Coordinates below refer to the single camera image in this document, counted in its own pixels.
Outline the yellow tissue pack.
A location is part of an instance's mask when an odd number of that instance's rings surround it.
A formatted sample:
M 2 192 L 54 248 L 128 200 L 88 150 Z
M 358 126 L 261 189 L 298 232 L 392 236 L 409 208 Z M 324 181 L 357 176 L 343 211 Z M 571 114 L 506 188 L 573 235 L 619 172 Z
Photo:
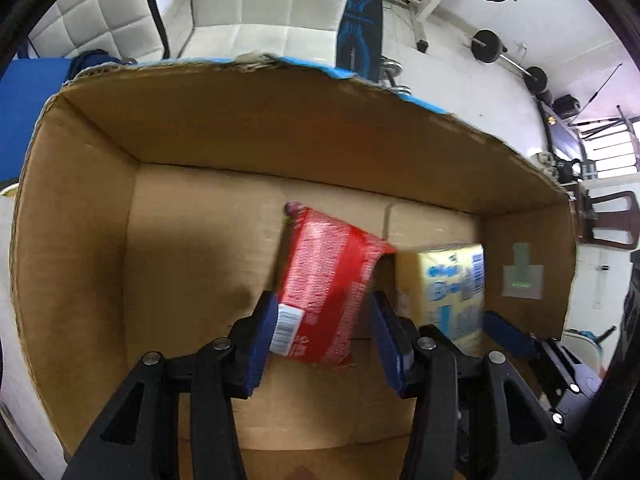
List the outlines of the yellow tissue pack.
M 396 312 L 434 325 L 462 352 L 480 352 L 484 248 L 480 244 L 403 250 L 395 255 Z

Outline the red snack packet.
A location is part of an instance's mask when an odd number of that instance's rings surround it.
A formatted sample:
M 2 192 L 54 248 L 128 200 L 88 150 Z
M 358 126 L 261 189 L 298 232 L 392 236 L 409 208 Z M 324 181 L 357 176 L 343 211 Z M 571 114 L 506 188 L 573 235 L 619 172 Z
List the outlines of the red snack packet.
M 285 213 L 290 229 L 270 351 L 308 364 L 347 364 L 374 268 L 394 248 L 300 203 L 287 203 Z

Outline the brown wooden chair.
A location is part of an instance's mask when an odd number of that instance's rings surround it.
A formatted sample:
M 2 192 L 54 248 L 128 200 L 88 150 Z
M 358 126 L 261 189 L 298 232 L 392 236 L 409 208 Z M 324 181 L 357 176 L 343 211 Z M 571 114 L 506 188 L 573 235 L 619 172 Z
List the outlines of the brown wooden chair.
M 573 186 L 574 205 L 577 221 L 577 236 L 582 244 L 598 245 L 605 248 L 632 252 L 639 243 L 639 203 L 632 191 L 591 197 L 581 184 Z M 622 200 L 623 209 L 614 211 L 596 211 L 597 205 Z M 624 233 L 626 242 L 597 237 L 597 230 Z

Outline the treadmill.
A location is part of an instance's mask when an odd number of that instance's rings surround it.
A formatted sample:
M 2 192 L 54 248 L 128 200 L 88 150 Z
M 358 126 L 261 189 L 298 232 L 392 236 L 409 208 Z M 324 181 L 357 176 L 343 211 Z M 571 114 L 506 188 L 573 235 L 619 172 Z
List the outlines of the treadmill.
M 578 134 L 565 125 L 565 122 L 544 101 L 538 100 L 537 108 L 542 128 L 544 128 L 548 151 L 564 160 L 583 160 L 585 150 Z

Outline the open cardboard box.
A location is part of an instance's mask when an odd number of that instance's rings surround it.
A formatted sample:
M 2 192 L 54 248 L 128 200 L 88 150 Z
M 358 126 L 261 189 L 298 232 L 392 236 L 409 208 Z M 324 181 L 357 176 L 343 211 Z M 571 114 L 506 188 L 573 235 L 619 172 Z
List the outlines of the open cardboard box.
M 340 70 L 280 58 L 87 70 L 46 103 L 18 186 L 11 292 L 32 382 L 73 457 L 149 351 L 227 336 L 278 292 L 289 202 L 386 240 L 341 366 L 269 353 L 232 411 L 243 479 L 403 479 L 414 406 L 369 301 L 395 255 L 484 248 L 484 312 L 558 336 L 575 269 L 560 186 L 493 136 Z

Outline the black speaker box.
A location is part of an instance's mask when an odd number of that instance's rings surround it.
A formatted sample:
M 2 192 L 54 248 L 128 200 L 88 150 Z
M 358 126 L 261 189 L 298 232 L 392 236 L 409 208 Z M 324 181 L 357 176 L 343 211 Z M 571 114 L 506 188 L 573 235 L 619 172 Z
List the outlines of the black speaker box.
M 578 99 L 571 94 L 559 96 L 552 103 L 552 110 L 562 119 L 570 119 L 577 116 L 582 110 Z

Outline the floor barbell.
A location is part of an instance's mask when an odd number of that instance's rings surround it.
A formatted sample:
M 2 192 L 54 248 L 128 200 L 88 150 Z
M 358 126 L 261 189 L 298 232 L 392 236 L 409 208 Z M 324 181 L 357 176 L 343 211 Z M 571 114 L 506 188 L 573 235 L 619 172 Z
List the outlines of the floor barbell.
M 508 49 L 499 36 L 490 29 L 481 29 L 471 38 L 471 52 L 477 61 L 492 64 L 498 61 L 506 62 L 515 68 L 522 76 L 524 84 L 535 96 L 548 90 L 547 73 L 538 66 L 525 67 L 508 55 Z

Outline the black blue bench pad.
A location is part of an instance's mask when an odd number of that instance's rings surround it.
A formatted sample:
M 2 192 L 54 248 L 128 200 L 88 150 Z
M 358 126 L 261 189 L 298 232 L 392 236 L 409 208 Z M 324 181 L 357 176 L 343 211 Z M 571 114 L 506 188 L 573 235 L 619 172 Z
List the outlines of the black blue bench pad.
M 347 0 L 336 40 L 336 66 L 378 83 L 382 64 L 383 0 Z

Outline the blue foam mat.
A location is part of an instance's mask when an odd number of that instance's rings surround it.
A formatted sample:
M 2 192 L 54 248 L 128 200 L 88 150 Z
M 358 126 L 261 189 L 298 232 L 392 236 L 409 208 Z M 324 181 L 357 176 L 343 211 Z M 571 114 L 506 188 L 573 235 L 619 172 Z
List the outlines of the blue foam mat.
M 68 58 L 18 58 L 10 62 L 0 87 L 0 178 L 21 173 L 32 130 L 44 103 L 61 89 Z

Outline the dark blue garment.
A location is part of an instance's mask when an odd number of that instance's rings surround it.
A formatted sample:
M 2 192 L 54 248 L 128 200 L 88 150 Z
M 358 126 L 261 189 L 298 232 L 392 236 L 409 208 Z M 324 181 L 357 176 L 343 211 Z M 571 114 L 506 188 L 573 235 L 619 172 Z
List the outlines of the dark blue garment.
M 70 61 L 68 70 L 66 73 L 67 80 L 73 80 L 80 72 L 93 66 L 99 66 L 102 64 L 116 64 L 122 65 L 124 62 L 116 56 L 110 55 L 103 49 L 92 49 L 76 55 Z

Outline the right white padded chair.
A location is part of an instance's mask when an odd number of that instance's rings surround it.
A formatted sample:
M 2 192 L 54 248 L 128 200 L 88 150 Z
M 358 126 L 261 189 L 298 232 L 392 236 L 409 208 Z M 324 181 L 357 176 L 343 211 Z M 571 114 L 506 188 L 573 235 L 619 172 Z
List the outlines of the right white padded chair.
M 347 0 L 191 0 L 184 58 L 267 53 L 333 66 Z

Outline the white padded chair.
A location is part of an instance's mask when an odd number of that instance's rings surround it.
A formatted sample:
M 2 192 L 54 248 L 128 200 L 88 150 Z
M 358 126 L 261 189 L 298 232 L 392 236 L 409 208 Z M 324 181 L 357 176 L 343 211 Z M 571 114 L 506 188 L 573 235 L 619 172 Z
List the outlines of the white padded chair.
M 347 0 L 191 0 L 184 58 L 267 53 L 333 66 Z
M 38 58 L 74 58 L 101 49 L 137 62 L 167 58 L 156 0 L 56 0 L 28 35 Z

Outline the left white padded chair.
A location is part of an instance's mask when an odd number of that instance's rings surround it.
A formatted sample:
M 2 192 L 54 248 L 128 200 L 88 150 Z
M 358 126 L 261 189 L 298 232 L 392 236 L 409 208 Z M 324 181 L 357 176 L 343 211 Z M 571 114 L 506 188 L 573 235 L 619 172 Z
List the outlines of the left white padded chair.
M 101 49 L 137 62 L 167 58 L 156 0 L 56 0 L 28 35 L 38 58 L 74 58 Z

